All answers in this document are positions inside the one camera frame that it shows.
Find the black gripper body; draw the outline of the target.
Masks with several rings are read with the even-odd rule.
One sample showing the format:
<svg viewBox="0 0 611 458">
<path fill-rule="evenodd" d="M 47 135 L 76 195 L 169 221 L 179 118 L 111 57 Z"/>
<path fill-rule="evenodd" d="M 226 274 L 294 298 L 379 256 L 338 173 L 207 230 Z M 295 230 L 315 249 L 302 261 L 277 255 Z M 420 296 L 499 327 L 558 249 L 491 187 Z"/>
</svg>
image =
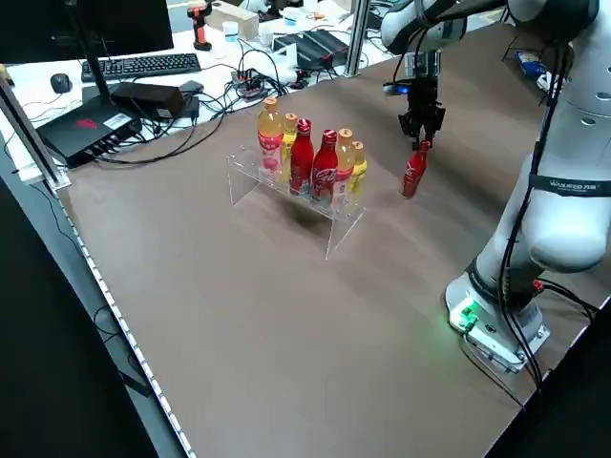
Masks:
<svg viewBox="0 0 611 458">
<path fill-rule="evenodd" d="M 438 78 L 417 76 L 410 83 L 409 108 L 415 115 L 431 115 L 439 107 Z"/>
</svg>

